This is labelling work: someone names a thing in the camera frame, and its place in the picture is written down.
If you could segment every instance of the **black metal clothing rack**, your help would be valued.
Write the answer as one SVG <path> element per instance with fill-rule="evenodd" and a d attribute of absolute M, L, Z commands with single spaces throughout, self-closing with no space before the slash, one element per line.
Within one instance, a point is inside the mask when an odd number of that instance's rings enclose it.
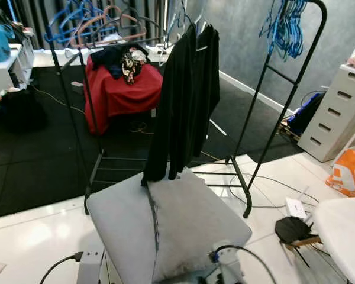
<path fill-rule="evenodd" d="M 232 176 L 238 176 L 239 180 L 240 180 L 240 183 L 241 185 L 232 185 L 233 187 L 239 187 L 239 188 L 243 188 L 243 191 L 246 195 L 246 200 L 247 200 L 247 208 L 243 214 L 244 218 L 247 218 L 248 215 L 250 214 L 250 211 L 251 211 L 251 208 L 252 208 L 252 200 L 251 200 L 251 195 L 250 195 L 250 188 L 251 188 L 251 185 L 254 181 L 254 178 L 255 176 L 257 175 L 257 171 L 259 170 L 260 168 L 260 165 L 261 163 L 263 162 L 263 158 L 272 142 L 272 139 L 277 131 L 277 128 L 279 126 L 279 123 L 281 121 L 281 119 L 283 118 L 283 115 L 284 113 L 286 112 L 296 90 L 297 90 L 297 87 L 305 73 L 305 70 L 306 70 L 306 67 L 310 61 L 310 58 L 314 52 L 314 49 L 315 49 L 315 46 L 317 45 L 317 42 L 320 38 L 320 35 L 323 31 L 323 28 L 324 28 L 324 25 L 325 25 L 325 22 L 326 22 L 326 16 L 327 16 L 327 12 L 326 12 L 326 7 L 325 5 L 323 4 L 323 2 L 321 0 L 308 0 L 308 2 L 313 2 L 315 4 L 317 4 L 320 8 L 321 8 L 321 11 L 322 11 L 322 21 L 321 21 L 321 25 L 317 31 L 317 34 L 316 34 L 316 37 L 314 38 L 314 41 L 312 43 L 312 46 L 309 50 L 309 53 L 305 59 L 305 62 L 304 62 L 304 65 L 302 66 L 302 69 L 300 71 L 300 74 L 297 78 L 297 80 L 292 80 L 290 79 L 289 77 L 285 76 L 284 74 L 280 73 L 278 70 L 276 70 L 275 68 L 271 67 L 269 65 L 269 61 L 270 61 L 270 57 L 271 55 L 269 54 L 267 56 L 267 59 L 266 59 L 266 62 L 264 64 L 264 68 L 263 68 L 263 71 L 262 71 L 262 75 L 260 77 L 260 80 L 259 80 L 259 84 L 258 84 L 258 87 L 256 89 L 256 93 L 255 93 L 255 96 L 253 98 L 253 101 L 251 103 L 251 106 L 250 106 L 250 109 L 249 109 L 249 112 L 248 112 L 248 115 L 247 115 L 247 118 L 246 118 L 246 122 L 245 122 L 245 125 L 243 127 L 243 130 L 241 132 L 241 136 L 240 136 L 240 139 L 238 141 L 238 144 L 237 144 L 237 147 L 235 149 L 235 152 L 232 156 L 229 156 L 226 158 L 225 162 L 210 162 L 212 164 L 224 164 L 224 165 L 233 165 L 234 166 L 234 169 L 235 169 L 235 173 L 223 173 L 223 172 L 215 172 L 215 173 L 210 173 L 210 172 L 195 172 L 196 174 L 202 174 L 202 175 L 232 175 Z M 39 0 L 39 4 L 40 4 L 40 10 L 41 10 L 41 15 L 42 15 L 42 18 L 43 18 L 43 23 L 44 23 L 44 26 L 45 26 L 45 30 L 46 30 L 46 36 L 47 38 L 53 38 L 53 32 L 49 26 L 49 20 L 48 20 L 48 16 L 47 16 L 47 13 L 46 13 L 46 7 L 45 7 L 45 3 L 44 3 L 44 0 Z M 138 41 L 135 41 L 135 42 L 145 42 L 145 41 L 150 41 L 150 40 L 155 40 L 155 39 L 158 39 L 158 38 L 152 38 L 152 39 L 146 39 L 146 40 L 138 40 Z M 74 130 L 74 134 L 75 134 L 75 137 L 76 137 L 76 145 L 77 145 L 77 149 L 78 149 L 78 154 L 80 156 L 80 158 L 82 159 L 82 163 L 83 163 L 83 172 L 84 172 L 84 175 L 85 175 L 85 179 L 86 179 L 86 183 L 87 183 L 87 186 L 86 186 L 86 189 L 85 189 L 85 196 L 84 196 L 84 208 L 85 208 L 85 212 L 86 214 L 89 214 L 88 212 L 88 209 L 86 207 L 86 200 L 88 199 L 89 195 L 91 194 L 91 190 L 92 190 L 92 185 L 94 183 L 102 183 L 102 184 L 108 184 L 108 185 L 113 185 L 115 183 L 117 183 L 117 181 L 111 181 L 111 180 L 97 180 L 96 179 L 96 174 L 98 171 L 100 170 L 110 170 L 110 171 L 126 171 L 126 172 L 134 172 L 134 173 L 137 173 L 137 172 L 142 172 L 142 169 L 134 169 L 134 168 L 125 168 L 125 167 L 121 167 L 121 168 L 108 168 L 108 167 L 101 167 L 101 162 L 103 160 L 115 160 L 115 161 L 119 161 L 119 162 L 145 162 L 146 159 L 135 159 L 135 158 L 119 158 L 119 157 L 109 157 L 107 155 L 107 153 L 105 152 L 105 150 L 103 149 L 102 147 L 102 144 L 100 142 L 100 138 L 99 138 L 99 135 L 98 135 L 98 126 L 97 126 L 97 120 L 96 120 L 96 115 L 95 115 L 95 111 L 93 109 L 93 103 L 92 103 L 92 97 L 91 97 L 91 92 L 90 92 L 90 88 L 89 88 L 89 82 L 88 82 L 88 78 L 87 78 L 87 75 L 86 75 L 86 72 L 85 72 L 85 65 L 84 65 L 84 61 L 83 61 L 83 55 L 82 55 L 82 52 L 81 52 L 81 49 L 78 49 L 78 53 L 75 54 L 64 66 L 61 66 L 59 64 L 59 61 L 58 61 L 58 58 L 57 58 L 57 54 L 55 52 L 55 45 L 54 45 L 54 42 L 53 41 L 50 41 L 49 42 L 49 45 L 50 45 L 50 49 L 51 49 L 51 55 L 53 57 L 53 61 L 54 61 L 54 65 L 55 65 L 55 69 L 56 69 L 56 74 L 57 76 L 59 77 L 59 82 L 60 82 L 60 85 L 62 86 L 62 91 L 63 91 L 63 95 L 64 95 L 64 99 L 66 100 L 66 106 L 67 106 L 67 109 L 68 109 L 68 112 L 69 112 L 69 117 L 71 119 L 71 122 L 72 122 L 72 125 L 73 125 L 73 130 Z M 63 72 L 66 70 L 66 68 L 68 66 L 70 66 L 72 64 L 72 62 L 74 62 L 77 58 L 79 57 L 80 59 L 80 66 L 82 68 L 82 71 L 83 71 L 83 74 L 84 74 L 84 82 L 85 82 L 85 85 L 87 86 L 86 90 L 87 90 L 87 97 L 88 97 L 88 103 L 89 103 L 89 107 L 91 109 L 91 113 L 92 113 L 92 120 L 93 120 L 93 124 L 95 126 L 95 130 L 96 130 L 96 134 L 97 134 L 97 147 L 98 147 L 98 157 L 96 159 L 96 162 L 95 162 L 95 165 L 93 167 L 93 170 L 92 172 L 89 174 L 89 170 L 87 168 L 87 165 L 86 165 L 86 161 L 85 161 L 85 157 L 84 157 L 84 153 L 83 153 L 83 148 L 82 148 L 82 143 L 81 143 L 81 140 L 80 140 L 80 137 L 79 137 L 79 133 L 78 133 L 78 128 L 76 126 L 76 122 L 75 122 L 75 119 L 73 117 L 73 113 L 72 113 L 72 109 L 71 109 L 71 103 L 70 103 L 70 99 L 69 99 L 69 95 L 68 95 L 68 91 L 67 91 L 67 87 L 66 87 L 66 82 L 63 78 Z M 238 153 L 238 149 L 240 147 L 240 144 L 241 144 L 241 141 L 242 141 L 242 138 L 243 138 L 243 135 L 244 135 L 244 132 L 246 130 L 246 127 L 247 127 L 247 124 L 249 122 L 249 119 L 250 119 L 250 116 L 251 116 L 251 113 L 253 111 L 253 107 L 254 107 L 254 104 L 255 104 L 255 101 L 256 101 L 256 98 L 257 98 L 257 94 L 259 92 L 259 89 L 260 89 L 260 86 L 262 84 L 262 81 L 263 81 L 263 78 L 264 78 L 264 74 L 266 72 L 266 69 L 269 68 L 270 70 L 276 72 L 278 75 L 280 75 L 281 77 L 283 77 L 284 79 L 288 80 L 289 82 L 291 82 L 293 84 L 293 89 L 289 95 L 289 98 L 284 106 L 284 109 L 283 109 L 283 112 L 281 113 L 276 125 L 275 125 L 275 128 L 269 138 L 269 141 L 267 142 L 267 145 L 266 147 L 264 148 L 264 151 L 263 151 L 263 154 L 258 162 L 258 166 L 253 174 L 253 177 L 250 181 L 250 183 L 247 185 L 244 178 L 243 178 L 243 175 L 241 173 L 241 170 L 237 164 L 237 161 L 236 161 L 236 157 L 237 157 L 237 153 Z M 203 161 L 192 161 L 192 163 L 199 163 L 199 164 L 202 164 L 202 163 L 208 163 L 208 162 L 203 162 Z M 207 184 L 208 186 L 210 187 L 226 187 L 226 186 L 229 186 L 229 185 L 225 185 L 225 184 Z"/>

